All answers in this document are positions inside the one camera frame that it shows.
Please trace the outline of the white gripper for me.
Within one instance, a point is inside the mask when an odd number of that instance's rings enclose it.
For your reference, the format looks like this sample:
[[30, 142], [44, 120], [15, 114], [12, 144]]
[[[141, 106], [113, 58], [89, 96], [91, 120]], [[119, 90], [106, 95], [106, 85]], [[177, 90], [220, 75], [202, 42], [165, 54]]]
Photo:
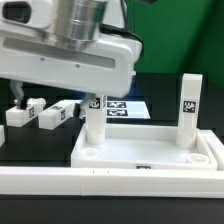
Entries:
[[82, 51], [60, 49], [45, 44], [41, 30], [0, 20], [0, 78], [11, 80], [18, 109], [25, 108], [23, 82], [34, 83], [87, 92], [80, 103], [82, 119], [95, 94], [128, 94], [141, 50], [136, 40], [110, 35]]

